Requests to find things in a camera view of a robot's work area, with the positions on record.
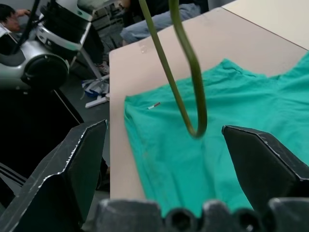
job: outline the white shoe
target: white shoe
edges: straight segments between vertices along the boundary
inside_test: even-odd
[[[106,61],[103,61],[102,64],[97,65],[97,68],[100,71],[100,73],[103,75],[110,74],[110,67],[107,65]]]
[[[106,95],[105,95],[105,97],[106,97],[106,100],[110,100],[110,93],[107,93]]]

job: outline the black hair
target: black hair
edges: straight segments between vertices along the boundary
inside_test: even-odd
[[[6,22],[7,18],[15,14],[15,10],[5,4],[0,4],[0,22]]]

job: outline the desk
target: desk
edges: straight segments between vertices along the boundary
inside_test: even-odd
[[[223,8],[309,50],[308,0],[237,0]]]
[[[202,70],[231,59],[257,73],[275,75],[292,68],[306,50],[241,17],[217,8],[184,22]],[[159,37],[176,79],[190,75],[173,27]],[[111,198],[144,198],[124,126],[124,99],[166,84],[152,39],[147,38],[110,54]]]

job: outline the green cloth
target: green cloth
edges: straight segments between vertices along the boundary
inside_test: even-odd
[[[221,133],[224,125],[269,132],[309,164],[309,53],[291,71],[272,78],[225,59],[203,73],[203,83],[208,128],[198,140],[187,132],[169,85],[125,100],[125,125],[140,180],[163,215],[185,207],[199,216],[209,199],[225,202],[230,210],[251,207]],[[177,86],[196,127],[191,79]]]

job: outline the green cable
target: green cable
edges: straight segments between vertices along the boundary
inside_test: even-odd
[[[185,31],[183,29],[183,25],[181,22],[181,18],[179,14],[179,0],[169,0],[169,10],[170,10],[170,16],[174,24],[174,29],[175,29],[178,41],[180,42],[183,48],[183,51],[185,53],[185,56],[189,62],[190,69],[191,69],[192,82],[193,82],[195,98],[197,102],[197,115],[198,115],[197,131],[195,131],[195,129],[193,128],[191,124],[191,121],[185,109],[183,100],[177,89],[177,85],[175,83],[173,74],[170,70],[169,63],[168,63],[168,60],[166,59],[166,56],[163,51],[162,45],[160,43],[159,37],[157,35],[154,22],[152,21],[146,0],[139,0],[139,2],[140,2],[140,7],[142,9],[142,12],[146,20],[148,29],[150,31],[151,37],[153,39],[156,51],[159,55],[161,64],[163,66],[164,72],[167,76],[167,79],[169,81],[169,85],[174,94],[176,103],[183,117],[184,123],[189,133],[193,137],[199,138],[203,136],[203,134],[206,131],[206,127],[207,127],[207,111],[206,111],[205,93],[204,93],[201,69],[200,69],[197,57],[192,49],[192,46],[190,45],[190,42],[185,34]]]

